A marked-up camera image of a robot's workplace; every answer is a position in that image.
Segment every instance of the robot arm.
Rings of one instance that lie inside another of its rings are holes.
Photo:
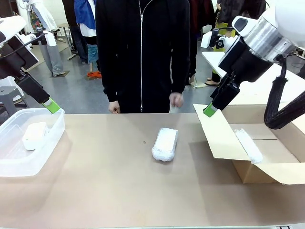
[[[8,76],[15,78],[16,84],[38,103],[55,113],[60,107],[50,98],[43,87],[24,69],[29,69],[38,62],[30,52],[29,45],[40,41],[42,45],[52,42],[53,35],[37,29],[36,34],[19,35],[26,25],[21,16],[0,18],[0,79]]]
[[[304,30],[292,29],[294,23],[299,25],[299,21],[305,20],[304,14],[298,14],[295,11],[296,5],[302,12],[305,2],[294,0],[287,4],[285,0],[279,0],[276,8],[268,9],[258,20],[236,17],[232,25],[239,36],[234,38],[220,35],[217,29],[203,37],[205,46],[214,47],[216,45],[226,49],[219,67],[227,74],[211,95],[212,103],[204,110],[207,116],[211,117],[218,109],[226,108],[239,94],[242,82],[255,82],[273,64],[278,63],[283,65],[283,69],[281,75],[274,81],[269,96],[264,119],[266,125],[272,129],[279,129],[305,113],[300,109],[305,102],[305,93],[282,111],[278,111],[282,92],[287,82],[285,79],[286,57],[295,49],[296,45],[304,46],[305,44]],[[289,17],[291,26],[286,29]]]

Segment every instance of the beige table surface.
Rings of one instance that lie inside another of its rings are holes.
[[[38,175],[0,178],[0,227],[304,222],[305,186],[241,184],[230,161],[213,159],[196,114],[70,114],[65,121],[66,131]],[[160,127],[179,130],[170,163],[152,157]]]

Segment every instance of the person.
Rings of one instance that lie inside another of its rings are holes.
[[[87,44],[84,37],[81,34],[81,30],[76,23],[75,12],[74,12],[74,0],[62,0],[63,7],[65,9],[66,18],[70,31],[75,43],[78,55],[81,59],[82,64],[88,62]]]
[[[42,24],[43,28],[51,33],[58,29],[54,18],[52,17],[48,9],[44,6],[42,0],[22,1],[23,6],[28,11],[29,18],[33,19],[31,20],[31,22],[35,22],[35,24],[32,24],[33,30],[36,30],[37,24]],[[64,75],[66,72],[63,70],[63,64],[55,38],[51,38],[51,41],[48,41],[47,45],[42,45],[41,41],[39,41],[38,43],[45,63],[47,64],[47,67],[52,73],[53,77]]]
[[[89,72],[87,77],[101,78],[100,65],[98,62],[98,50],[96,41],[96,25],[95,25],[95,4],[96,0],[75,0],[74,10],[76,22],[80,25],[81,34],[87,43]],[[98,71],[93,71],[93,63],[97,63]]]
[[[258,19],[266,9],[266,1],[218,0],[217,8],[220,10],[220,13],[217,18],[216,27],[231,27],[233,19],[238,15]],[[219,33],[227,37],[235,36],[235,30],[232,29],[223,29]],[[214,47],[214,52],[224,52],[224,48],[217,49]],[[213,69],[212,77],[208,78],[205,84],[208,86],[218,86],[220,81],[221,77]]]
[[[217,0],[217,4],[216,4],[216,6],[217,6],[217,9],[218,10],[221,10],[221,0]]]
[[[186,80],[186,85],[189,85],[195,81],[196,56],[200,30],[203,28],[203,26],[206,26],[208,24],[214,26],[216,21],[214,7],[211,0],[189,0],[189,3],[191,17],[191,65],[188,74],[189,77]]]
[[[96,31],[111,113],[168,113],[170,104],[183,105],[188,0],[97,0]]]

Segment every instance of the blue jacket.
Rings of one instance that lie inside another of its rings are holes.
[[[94,15],[88,0],[75,0],[74,10],[77,23],[85,24],[89,29],[92,30],[96,29]]]

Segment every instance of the hand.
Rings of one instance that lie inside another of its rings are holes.
[[[183,96],[180,93],[174,92],[170,95],[170,102],[173,107],[182,107]]]
[[[118,101],[115,102],[111,102],[109,103],[109,107],[108,110],[112,113],[112,114],[120,114],[120,105]]]

